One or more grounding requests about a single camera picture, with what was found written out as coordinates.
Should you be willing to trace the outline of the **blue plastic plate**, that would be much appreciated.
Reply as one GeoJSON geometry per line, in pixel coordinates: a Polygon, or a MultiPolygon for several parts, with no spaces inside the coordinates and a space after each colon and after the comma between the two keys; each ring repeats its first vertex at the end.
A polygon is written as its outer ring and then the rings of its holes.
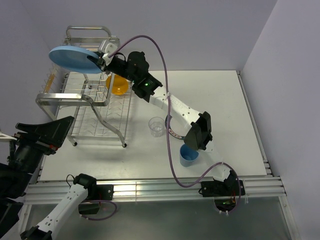
{"type": "Polygon", "coordinates": [[[94,58],[99,57],[99,55],[93,51],[72,45],[57,46],[48,54],[49,59],[53,63],[71,72],[82,74],[101,73],[102,71],[98,66],[87,59],[88,56],[92,56],[94,58]]]}

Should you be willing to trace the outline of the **yellow bowl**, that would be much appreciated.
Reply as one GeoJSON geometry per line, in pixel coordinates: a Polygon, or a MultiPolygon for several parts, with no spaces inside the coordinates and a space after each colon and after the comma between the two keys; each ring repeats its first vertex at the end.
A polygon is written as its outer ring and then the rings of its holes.
{"type": "Polygon", "coordinates": [[[115,95],[120,96],[125,94],[128,89],[129,89],[129,84],[127,80],[119,75],[115,75],[111,92],[115,95]]]}

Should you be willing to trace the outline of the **white plate green rim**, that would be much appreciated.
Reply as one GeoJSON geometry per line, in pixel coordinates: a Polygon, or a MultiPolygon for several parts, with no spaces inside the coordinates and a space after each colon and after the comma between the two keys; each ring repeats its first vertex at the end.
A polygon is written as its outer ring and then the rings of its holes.
{"type": "Polygon", "coordinates": [[[182,135],[179,135],[177,134],[176,132],[173,131],[173,129],[171,128],[171,119],[172,119],[172,116],[168,117],[168,115],[165,117],[165,120],[164,120],[164,123],[165,123],[165,127],[168,127],[168,132],[169,134],[178,139],[178,140],[184,140],[185,139],[185,136],[182,136],[182,135]]]}

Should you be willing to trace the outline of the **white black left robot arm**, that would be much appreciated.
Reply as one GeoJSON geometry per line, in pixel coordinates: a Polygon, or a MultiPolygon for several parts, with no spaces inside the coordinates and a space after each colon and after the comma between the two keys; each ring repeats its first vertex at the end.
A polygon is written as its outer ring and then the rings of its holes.
{"type": "Polygon", "coordinates": [[[57,206],[37,225],[24,230],[18,239],[55,240],[61,227],[78,206],[96,197],[97,179],[81,173],[73,178],[60,200],[54,194],[40,190],[33,184],[35,172],[45,156],[54,155],[62,147],[74,123],[67,116],[42,124],[17,123],[17,133],[0,134],[1,142],[8,143],[7,163],[0,165],[0,237],[4,238],[15,227],[26,221],[23,214],[36,204],[57,206]]]}

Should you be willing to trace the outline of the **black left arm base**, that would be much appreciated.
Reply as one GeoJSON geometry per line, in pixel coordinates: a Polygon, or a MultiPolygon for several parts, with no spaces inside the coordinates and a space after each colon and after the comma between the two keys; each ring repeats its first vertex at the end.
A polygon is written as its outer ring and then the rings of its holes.
{"type": "Polygon", "coordinates": [[[98,184],[90,194],[86,200],[84,200],[78,206],[78,212],[81,215],[96,215],[99,210],[102,208],[102,202],[90,203],[90,201],[94,200],[105,200],[111,201],[113,199],[114,194],[114,185],[113,184],[98,184]]]}

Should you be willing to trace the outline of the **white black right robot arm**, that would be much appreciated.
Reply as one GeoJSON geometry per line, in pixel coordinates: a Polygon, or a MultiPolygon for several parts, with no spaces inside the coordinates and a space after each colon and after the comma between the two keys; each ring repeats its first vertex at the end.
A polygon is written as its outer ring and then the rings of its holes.
{"type": "Polygon", "coordinates": [[[93,62],[103,72],[111,72],[132,82],[132,90],[140,99],[167,112],[166,131],[169,135],[170,118],[176,119],[188,129],[184,143],[195,151],[205,151],[207,144],[213,140],[211,115],[192,109],[172,95],[163,84],[149,73],[149,64],[145,53],[133,51],[127,60],[113,57],[93,57],[93,62]]]}

